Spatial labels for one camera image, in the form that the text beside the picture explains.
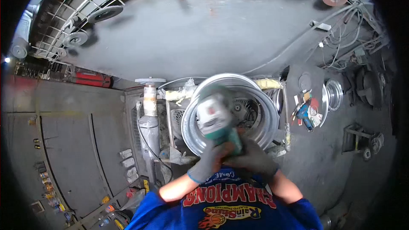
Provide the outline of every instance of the drill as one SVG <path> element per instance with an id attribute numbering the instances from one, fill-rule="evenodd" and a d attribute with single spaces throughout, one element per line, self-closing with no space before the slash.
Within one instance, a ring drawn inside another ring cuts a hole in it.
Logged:
<path id="1" fill-rule="evenodd" d="M 310 107 L 311 99 L 308 99 L 304 105 L 297 111 L 295 115 L 298 119 L 303 120 L 304 125 L 307 127 L 307 130 L 312 131 L 314 130 L 314 126 L 312 125 L 309 117 L 308 117 L 308 108 Z"/>

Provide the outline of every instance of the pipe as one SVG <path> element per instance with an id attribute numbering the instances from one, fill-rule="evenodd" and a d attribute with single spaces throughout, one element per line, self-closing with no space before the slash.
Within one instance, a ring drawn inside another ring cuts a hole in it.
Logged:
<path id="1" fill-rule="evenodd" d="M 171 115 L 171 103 L 168 100 L 166 101 L 166 119 L 168 122 L 168 131 L 169 131 L 169 141 L 170 145 L 173 148 L 177 148 L 175 145 L 175 136 L 173 135 L 173 126 L 172 126 L 172 115 Z"/>
<path id="2" fill-rule="evenodd" d="M 289 118 L 288 118 L 288 97 L 287 88 L 285 82 L 282 83 L 283 86 L 283 97 L 284 97 L 284 107 L 285 107 L 285 150 L 290 151 L 291 145 L 291 133 L 289 131 Z"/>

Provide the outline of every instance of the angle grinder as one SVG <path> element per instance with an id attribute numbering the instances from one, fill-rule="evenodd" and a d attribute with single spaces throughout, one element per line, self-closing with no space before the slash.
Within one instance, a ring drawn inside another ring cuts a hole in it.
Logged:
<path id="1" fill-rule="evenodd" d="M 204 88 L 198 98 L 197 117 L 199 130 L 205 138 L 221 145 L 230 141 L 234 144 L 231 155 L 242 151 L 242 144 L 236 128 L 233 126 L 233 94 L 224 86 L 209 85 Z"/>

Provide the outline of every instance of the gray work glove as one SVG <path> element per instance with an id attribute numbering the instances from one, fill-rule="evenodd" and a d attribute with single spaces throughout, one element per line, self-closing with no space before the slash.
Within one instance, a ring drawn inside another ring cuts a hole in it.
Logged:
<path id="1" fill-rule="evenodd" d="M 255 141 L 248 138 L 242 138 L 241 141 L 243 155 L 229 157 L 224 164 L 234 168 L 245 168 L 254 174 L 259 174 L 263 181 L 269 183 L 279 169 L 278 163 L 273 161 Z"/>
<path id="2" fill-rule="evenodd" d="M 191 180 L 197 183 L 203 183 L 220 170 L 223 157 L 227 156 L 234 149 L 230 142 L 215 146 L 209 141 L 202 153 L 202 157 L 187 171 Z"/>

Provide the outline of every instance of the red fire extinguisher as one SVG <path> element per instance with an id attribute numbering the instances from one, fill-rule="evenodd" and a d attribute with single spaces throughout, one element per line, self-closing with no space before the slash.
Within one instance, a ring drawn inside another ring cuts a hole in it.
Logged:
<path id="1" fill-rule="evenodd" d="M 108 88 L 111 85 L 111 77 L 99 73 L 93 74 L 74 72 L 71 74 L 71 82 L 74 84 L 85 84 Z"/>

